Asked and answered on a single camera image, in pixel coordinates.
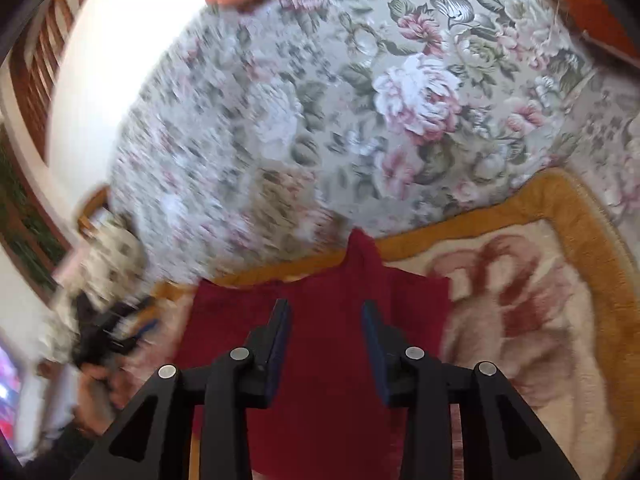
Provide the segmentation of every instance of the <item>folded red shirt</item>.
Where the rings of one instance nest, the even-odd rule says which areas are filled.
[[[252,469],[270,480],[397,478],[404,413],[376,395],[360,310],[375,300],[411,345],[437,355],[449,280],[385,267],[373,240],[354,230],[339,266],[296,282],[225,288],[203,280],[175,363],[207,365],[241,346],[277,298],[292,307],[292,329],[273,405],[247,413]]]

